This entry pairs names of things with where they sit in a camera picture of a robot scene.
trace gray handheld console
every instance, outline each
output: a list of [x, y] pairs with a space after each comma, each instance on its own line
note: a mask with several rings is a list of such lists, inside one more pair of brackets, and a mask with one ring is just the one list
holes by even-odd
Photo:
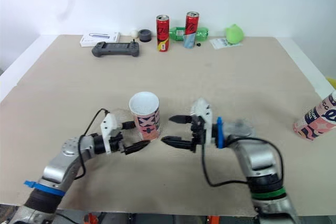
[[96, 57], [102, 55], [131, 55], [137, 57], [139, 56], [139, 43], [134, 40], [130, 43], [99, 42], [92, 49], [92, 53]]

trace patterned can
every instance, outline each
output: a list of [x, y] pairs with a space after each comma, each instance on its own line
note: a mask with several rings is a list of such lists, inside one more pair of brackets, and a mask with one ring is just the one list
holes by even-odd
[[199, 13], [188, 12], [185, 20], [184, 47], [193, 48], [195, 45]]
[[294, 123], [293, 129], [308, 140], [314, 140], [319, 135], [336, 129], [336, 91]]
[[129, 102], [136, 128], [142, 140], [153, 140], [160, 135], [159, 99], [152, 92], [136, 93]]
[[167, 52], [169, 47], [169, 17], [168, 15], [159, 15], [156, 17], [156, 33], [158, 51]]

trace table surface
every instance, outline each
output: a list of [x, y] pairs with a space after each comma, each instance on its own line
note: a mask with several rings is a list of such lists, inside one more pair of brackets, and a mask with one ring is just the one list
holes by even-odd
[[[259, 137], [275, 143], [285, 160], [285, 187], [299, 215], [332, 215], [336, 209], [336, 131], [310, 143], [292, 123], [320, 102], [313, 87], [274, 38], [246, 38], [240, 47], [184, 49], [171, 42], [156, 51], [156, 39], [140, 42], [140, 56], [93, 57], [80, 36], [59, 36], [0, 104], [0, 202], [20, 205], [62, 143], [83, 133], [105, 107], [130, 120], [128, 101], [139, 91], [160, 99], [162, 136], [191, 137], [186, 125], [168, 121], [188, 114], [204, 97], [224, 121], [248, 119]], [[129, 37], [122, 37], [127, 42]], [[99, 132], [99, 120], [93, 132]], [[138, 140], [135, 130], [127, 142]], [[245, 179], [231, 150], [208, 147], [213, 181]], [[245, 185], [210, 188], [200, 149], [193, 154], [153, 140], [125, 156], [100, 155], [87, 162], [61, 208], [181, 215], [254, 216]]]

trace red energy drink can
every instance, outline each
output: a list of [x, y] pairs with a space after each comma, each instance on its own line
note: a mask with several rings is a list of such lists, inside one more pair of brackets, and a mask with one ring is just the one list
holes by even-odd
[[195, 45], [199, 13], [188, 12], [185, 20], [184, 47], [193, 48]]
[[167, 52], [169, 47], [169, 17], [159, 15], [156, 17], [156, 34], [158, 51]]
[[294, 123], [293, 129], [307, 140], [314, 140], [319, 135], [336, 129], [336, 91]]

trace blue ring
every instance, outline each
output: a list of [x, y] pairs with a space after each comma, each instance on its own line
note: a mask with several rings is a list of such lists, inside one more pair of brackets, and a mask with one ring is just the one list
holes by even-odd
[[61, 191], [61, 190], [57, 190], [57, 189], [54, 189], [48, 186], [44, 186], [34, 181], [26, 180], [24, 184], [30, 188], [36, 188], [38, 190], [45, 191], [46, 193], [49, 193], [49, 194], [54, 194], [54, 195], [62, 196], [62, 197], [65, 195], [65, 191]]
[[217, 118], [217, 137], [218, 137], [218, 149], [223, 149], [224, 148], [223, 121], [220, 116]]

